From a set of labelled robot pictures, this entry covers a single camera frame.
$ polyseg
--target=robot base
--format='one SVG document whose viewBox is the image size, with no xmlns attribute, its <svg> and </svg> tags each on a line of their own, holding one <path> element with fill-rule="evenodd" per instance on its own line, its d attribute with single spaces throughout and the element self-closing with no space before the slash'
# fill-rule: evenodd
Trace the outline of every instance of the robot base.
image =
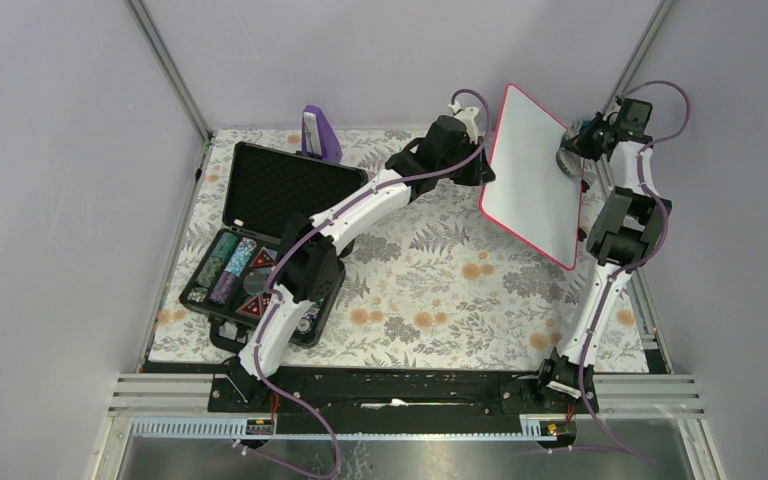
<svg viewBox="0 0 768 480">
<path fill-rule="evenodd" d="M 244 383 L 240 377 L 248 374 L 236 368 L 228 378 Z M 269 380 L 318 408 L 338 434 L 517 434 L 521 415 L 563 418 L 572 401 L 567 397 L 563 407 L 558 402 L 557 409 L 547 409 L 536 373 L 282 367 Z M 244 400 L 228 378 L 213 382 L 209 412 L 269 415 L 265 385 L 248 377 L 251 390 Z M 544 399 L 542 404 L 537 398 Z M 595 398 L 591 403 L 598 411 Z M 575 412 L 586 414 L 581 402 Z M 278 413 L 276 433 L 322 433 L 316 418 L 294 402 L 282 399 Z"/>
<path fill-rule="evenodd" d="M 584 369 L 584 389 L 595 398 L 593 366 Z M 546 412 L 566 412 L 570 404 L 583 408 L 578 388 L 578 365 L 571 363 L 566 356 L 558 355 L 558 349 L 553 348 L 549 358 L 540 365 L 533 399 Z M 594 403 L 590 397 L 588 400 L 591 405 Z"/>
</svg>

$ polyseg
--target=warning triangle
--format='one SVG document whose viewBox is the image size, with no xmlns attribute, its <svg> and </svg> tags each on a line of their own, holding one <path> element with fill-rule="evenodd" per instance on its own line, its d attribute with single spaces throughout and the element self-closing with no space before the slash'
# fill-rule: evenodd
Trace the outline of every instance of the warning triangle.
<svg viewBox="0 0 768 480">
<path fill-rule="evenodd" d="M 260 296 L 251 297 L 246 300 L 242 307 L 237 309 L 237 313 L 260 318 L 263 315 L 263 299 Z"/>
<path fill-rule="evenodd" d="M 254 257 L 251 268 L 263 268 L 275 266 L 275 252 L 266 248 L 261 248 L 260 252 Z"/>
</svg>

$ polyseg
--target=whiteboard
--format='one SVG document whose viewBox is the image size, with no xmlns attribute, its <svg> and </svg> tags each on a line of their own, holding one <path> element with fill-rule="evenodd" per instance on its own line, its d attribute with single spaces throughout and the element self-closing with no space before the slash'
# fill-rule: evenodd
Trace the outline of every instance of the whiteboard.
<svg viewBox="0 0 768 480">
<path fill-rule="evenodd" d="M 575 268 L 581 179 L 565 175 L 555 153 L 566 127 L 516 85 L 508 85 L 490 166 L 496 180 L 479 208 L 493 223 L 566 270 Z"/>
</svg>

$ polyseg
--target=metal floor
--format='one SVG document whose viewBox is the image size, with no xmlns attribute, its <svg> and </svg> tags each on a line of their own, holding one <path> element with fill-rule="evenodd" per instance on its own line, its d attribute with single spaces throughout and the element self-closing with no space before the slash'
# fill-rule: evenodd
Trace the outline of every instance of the metal floor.
<svg viewBox="0 0 768 480">
<path fill-rule="evenodd" d="M 634 448 L 653 455 L 650 465 L 628 455 L 603 452 L 530 455 L 535 443 L 499 441 L 344 441 L 339 479 L 692 479 L 684 445 L 669 420 L 613 420 L 611 430 Z M 592 421 L 578 422 L 577 445 L 609 445 Z M 330 442 L 274 440 L 264 451 L 326 473 L 333 462 Z M 227 480 L 304 479 L 253 456 L 232 450 L 228 440 L 141 438 L 131 440 L 122 479 Z"/>
</svg>

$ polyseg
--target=floral pattern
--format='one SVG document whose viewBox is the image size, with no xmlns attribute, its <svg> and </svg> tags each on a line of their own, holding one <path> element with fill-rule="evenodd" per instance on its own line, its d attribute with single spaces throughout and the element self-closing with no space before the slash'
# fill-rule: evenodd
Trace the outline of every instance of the floral pattern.
<svg viewBox="0 0 768 480">
<path fill-rule="evenodd" d="M 422 132 L 345 130 L 343 163 L 375 173 Z M 295 151 L 298 132 L 223 130 L 213 141 L 197 204 L 169 291 L 157 315 L 149 359 L 219 362 L 204 315 L 178 295 L 205 254 L 221 217 L 234 145 Z M 597 180 L 590 175 L 591 184 Z M 534 370 L 563 333 L 584 286 L 589 256 L 567 272 L 505 233 L 478 210 L 479 188 L 448 181 L 358 236 L 344 259 L 346 280 L 319 344 L 291 345 L 284 364 Z M 604 198 L 592 188 L 582 207 L 586 231 Z M 599 349 L 598 371 L 646 372 L 629 295 L 623 292 Z"/>
</svg>

